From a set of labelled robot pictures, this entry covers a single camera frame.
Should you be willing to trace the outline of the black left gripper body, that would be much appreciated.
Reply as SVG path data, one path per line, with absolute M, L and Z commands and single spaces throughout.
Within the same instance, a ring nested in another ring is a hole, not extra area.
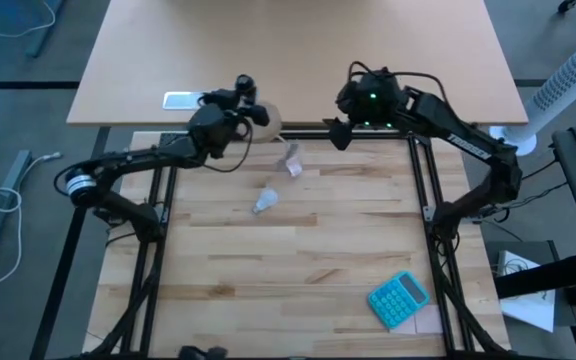
M 219 159 L 236 134 L 243 117 L 235 111 L 222 110 L 216 104 L 200 107 L 187 126 L 196 152 L 201 157 Z

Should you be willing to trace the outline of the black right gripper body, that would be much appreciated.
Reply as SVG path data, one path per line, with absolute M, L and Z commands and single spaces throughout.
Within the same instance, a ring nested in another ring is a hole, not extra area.
M 363 74 L 344 85 L 336 105 L 353 125 L 392 128 L 408 100 L 394 76 Z

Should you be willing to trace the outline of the table lamp with wooden base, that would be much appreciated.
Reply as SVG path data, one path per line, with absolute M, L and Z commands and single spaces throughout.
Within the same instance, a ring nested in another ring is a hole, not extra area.
M 244 124 L 239 124 L 236 134 L 244 141 L 251 140 L 253 143 L 271 142 L 280 134 L 282 128 L 282 119 L 277 106 L 259 99 L 256 84 L 249 75 L 240 74 L 236 78 L 235 90 L 240 96 L 240 106 L 246 107 L 254 105 L 263 107 L 268 117 L 268 124 L 266 126 L 258 125 L 250 120 L 249 123 L 252 125 L 252 131 L 249 131 Z

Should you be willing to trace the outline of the white light bulb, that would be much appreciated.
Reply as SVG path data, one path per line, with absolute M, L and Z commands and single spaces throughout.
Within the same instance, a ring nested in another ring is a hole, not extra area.
M 265 187 L 260 192 L 259 197 L 252 208 L 252 212 L 255 215 L 261 214 L 262 212 L 275 206 L 278 201 L 279 195 L 277 191 L 271 187 Z

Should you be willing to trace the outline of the silver desk cover plate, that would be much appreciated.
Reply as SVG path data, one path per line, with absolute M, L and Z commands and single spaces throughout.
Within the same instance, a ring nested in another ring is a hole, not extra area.
M 206 92 L 170 91 L 163 96 L 162 108 L 167 111 L 194 111 L 203 103 Z

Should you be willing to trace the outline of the light wooden desk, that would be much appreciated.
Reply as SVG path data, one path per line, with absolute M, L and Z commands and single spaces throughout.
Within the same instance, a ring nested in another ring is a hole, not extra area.
M 317 123 L 354 61 L 445 92 L 466 121 L 527 121 L 484 0 L 111 0 L 67 121 L 179 124 L 166 93 L 247 74 L 283 121 Z

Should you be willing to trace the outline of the white round bin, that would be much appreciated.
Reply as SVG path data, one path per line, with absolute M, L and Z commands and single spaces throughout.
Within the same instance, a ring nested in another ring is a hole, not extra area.
M 537 146 L 536 132 L 526 126 L 491 126 L 488 133 L 503 145 L 515 147 L 517 156 L 528 155 Z

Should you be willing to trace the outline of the teal calculator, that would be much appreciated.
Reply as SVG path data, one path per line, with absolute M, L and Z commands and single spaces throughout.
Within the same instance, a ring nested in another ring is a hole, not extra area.
M 369 307 L 388 330 L 413 318 L 429 301 L 426 289 L 408 271 L 397 273 L 367 295 Z

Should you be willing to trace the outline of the pale paper note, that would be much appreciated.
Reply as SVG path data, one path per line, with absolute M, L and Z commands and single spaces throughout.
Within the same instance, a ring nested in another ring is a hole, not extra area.
M 417 334 L 442 334 L 442 320 L 439 307 L 428 304 L 418 310 L 414 315 Z
M 389 332 L 391 334 L 399 334 L 399 335 L 415 335 L 417 333 L 415 317 L 411 316 L 407 318 L 405 321 L 401 322 L 396 327 L 390 328 Z

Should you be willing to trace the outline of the black metal beam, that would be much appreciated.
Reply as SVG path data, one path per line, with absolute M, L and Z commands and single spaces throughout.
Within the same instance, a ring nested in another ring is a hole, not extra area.
M 576 286 L 576 255 L 495 279 L 499 299 L 571 286 Z

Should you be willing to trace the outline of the white paper sheet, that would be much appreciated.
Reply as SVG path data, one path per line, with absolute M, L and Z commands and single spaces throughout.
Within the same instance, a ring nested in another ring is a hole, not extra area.
M 539 264 L 503 250 L 499 253 L 498 277 L 539 267 Z M 500 300 L 504 316 L 552 333 L 555 324 L 556 291 L 547 290 Z

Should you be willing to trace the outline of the black aluminium table frame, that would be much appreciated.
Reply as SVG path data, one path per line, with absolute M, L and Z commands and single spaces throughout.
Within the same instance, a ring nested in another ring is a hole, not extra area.
M 423 152 L 404 140 L 232 144 L 214 170 L 178 173 L 149 352 L 225 348 L 233 357 L 433 357 L 441 334 L 391 334 L 367 295 L 408 271 L 433 288 L 418 197 Z M 265 187 L 278 203 L 255 215 Z

